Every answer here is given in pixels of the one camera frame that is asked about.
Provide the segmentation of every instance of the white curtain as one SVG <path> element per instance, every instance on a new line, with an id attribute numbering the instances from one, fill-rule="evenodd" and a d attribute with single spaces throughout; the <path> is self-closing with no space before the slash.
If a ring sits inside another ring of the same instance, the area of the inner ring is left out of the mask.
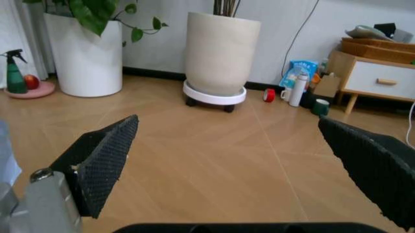
<path id="1" fill-rule="evenodd" d="M 0 1 L 0 53 L 23 49 L 27 64 L 15 59 L 21 73 L 44 80 L 54 73 L 53 58 L 42 3 L 24 4 L 22 0 Z M 6 59 L 0 57 L 0 88 L 6 87 Z"/>

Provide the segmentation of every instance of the pink round tray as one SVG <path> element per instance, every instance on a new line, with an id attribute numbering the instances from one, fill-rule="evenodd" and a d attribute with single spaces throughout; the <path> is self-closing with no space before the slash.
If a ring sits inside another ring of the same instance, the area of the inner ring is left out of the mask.
<path id="1" fill-rule="evenodd" d="M 47 95 L 51 94 L 54 90 L 55 90 L 55 84 L 50 83 L 50 82 L 41 81 L 39 83 L 39 87 L 37 89 L 28 90 L 27 93 L 25 93 L 25 94 L 10 93 L 10 92 L 7 91 L 7 88 L 4 89 L 4 92 L 8 96 L 10 96 L 12 98 L 16 98 L 16 99 L 35 99 L 35 98 L 47 96 Z"/>

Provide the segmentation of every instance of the wooden cabinet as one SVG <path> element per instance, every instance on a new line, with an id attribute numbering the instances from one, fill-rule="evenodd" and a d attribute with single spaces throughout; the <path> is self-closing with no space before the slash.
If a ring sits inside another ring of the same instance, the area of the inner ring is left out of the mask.
<path id="1" fill-rule="evenodd" d="M 372 60 L 334 51 L 328 71 L 342 79 L 340 97 L 351 93 L 349 114 L 359 95 L 402 101 L 415 101 L 415 65 Z"/>

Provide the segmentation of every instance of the white mug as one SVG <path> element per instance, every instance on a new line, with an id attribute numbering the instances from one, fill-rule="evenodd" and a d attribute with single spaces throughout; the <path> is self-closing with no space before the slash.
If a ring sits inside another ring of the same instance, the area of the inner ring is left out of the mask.
<path id="1" fill-rule="evenodd" d="M 290 101 L 291 92 L 291 88 L 285 88 L 285 90 L 281 91 L 281 99 L 283 99 L 286 102 Z"/>

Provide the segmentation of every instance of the white plant saucer with wheels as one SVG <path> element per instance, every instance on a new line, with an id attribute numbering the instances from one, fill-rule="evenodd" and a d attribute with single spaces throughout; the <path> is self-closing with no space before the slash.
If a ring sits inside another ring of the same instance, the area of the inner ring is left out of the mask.
<path id="1" fill-rule="evenodd" d="M 231 113 L 235 108 L 235 104 L 242 103 L 246 98 L 246 89 L 242 87 L 239 94 L 235 96 L 214 96 L 194 90 L 190 87 L 187 80 L 183 83 L 183 92 L 187 95 L 186 105 L 192 107 L 197 101 L 210 103 L 215 105 L 223 105 L 224 111 Z"/>

